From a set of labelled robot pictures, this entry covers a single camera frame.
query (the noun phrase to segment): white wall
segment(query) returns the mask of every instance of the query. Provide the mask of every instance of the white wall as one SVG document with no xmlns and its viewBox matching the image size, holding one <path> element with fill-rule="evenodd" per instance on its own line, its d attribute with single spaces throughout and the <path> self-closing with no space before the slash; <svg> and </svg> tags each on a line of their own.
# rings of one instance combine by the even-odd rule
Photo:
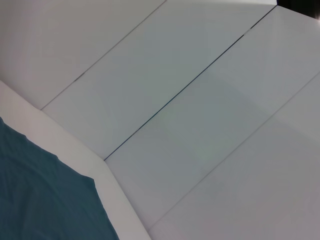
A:
<svg viewBox="0 0 320 240">
<path fill-rule="evenodd" d="M 165 2 L 44 112 L 106 158 L 272 8 Z"/>
<path fill-rule="evenodd" d="M 164 0 L 0 0 L 0 76 L 41 109 Z"/>
<path fill-rule="evenodd" d="M 16 131 L 94 179 L 104 209 L 120 240 L 150 240 L 128 199 L 103 160 L 42 111 L 0 81 L 0 117 Z"/>
</svg>

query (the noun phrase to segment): white panel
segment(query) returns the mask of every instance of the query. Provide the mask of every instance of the white panel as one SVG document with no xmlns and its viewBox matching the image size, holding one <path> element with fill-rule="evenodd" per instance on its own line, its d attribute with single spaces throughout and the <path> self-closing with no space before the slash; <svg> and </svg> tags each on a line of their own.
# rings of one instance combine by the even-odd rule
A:
<svg viewBox="0 0 320 240">
<path fill-rule="evenodd" d="M 318 73 L 319 42 L 276 7 L 107 159 L 147 229 Z"/>
<path fill-rule="evenodd" d="M 150 231 L 154 240 L 318 240 L 320 75 Z"/>
<path fill-rule="evenodd" d="M 0 81 L 0 117 L 16 131 L 58 156 L 95 187 L 120 240 L 150 240 L 145 228 L 103 160 L 42 111 Z"/>
<path fill-rule="evenodd" d="M 1 79 L 41 109 L 164 0 L 0 0 Z"/>
<path fill-rule="evenodd" d="M 166 2 L 44 111 L 106 158 L 272 7 Z"/>
</svg>

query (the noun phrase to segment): teal fabric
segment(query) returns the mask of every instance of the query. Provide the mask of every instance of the teal fabric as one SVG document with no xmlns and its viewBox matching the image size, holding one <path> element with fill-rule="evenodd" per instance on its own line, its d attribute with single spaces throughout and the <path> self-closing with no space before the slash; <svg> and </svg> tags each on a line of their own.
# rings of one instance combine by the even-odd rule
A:
<svg viewBox="0 0 320 240">
<path fill-rule="evenodd" d="M 94 180 L 1 118 L 0 240 L 118 240 Z"/>
</svg>

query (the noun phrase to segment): white surface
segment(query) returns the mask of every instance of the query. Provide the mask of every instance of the white surface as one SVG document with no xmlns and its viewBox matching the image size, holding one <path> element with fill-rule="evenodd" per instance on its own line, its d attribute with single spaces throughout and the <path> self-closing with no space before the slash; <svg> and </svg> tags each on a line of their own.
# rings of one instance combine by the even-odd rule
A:
<svg viewBox="0 0 320 240">
<path fill-rule="evenodd" d="M 150 231 L 154 240 L 320 238 L 320 74 Z"/>
<path fill-rule="evenodd" d="M 165 2 L 44 111 L 106 158 L 272 7 Z"/>
<path fill-rule="evenodd" d="M 0 0 L 0 75 L 41 109 L 164 0 Z"/>
<path fill-rule="evenodd" d="M 94 179 L 101 202 L 120 240 L 150 240 L 103 160 L 1 81 L 0 117 L 78 173 Z"/>
<path fill-rule="evenodd" d="M 276 7 L 107 159 L 147 229 L 318 73 L 319 42 Z"/>
</svg>

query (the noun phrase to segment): blue cloth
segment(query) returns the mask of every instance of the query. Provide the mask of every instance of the blue cloth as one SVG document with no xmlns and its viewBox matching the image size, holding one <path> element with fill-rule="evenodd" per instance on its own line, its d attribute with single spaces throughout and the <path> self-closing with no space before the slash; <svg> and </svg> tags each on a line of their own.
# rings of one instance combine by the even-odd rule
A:
<svg viewBox="0 0 320 240">
<path fill-rule="evenodd" d="M 93 179 L 0 118 L 0 240 L 118 240 Z"/>
</svg>

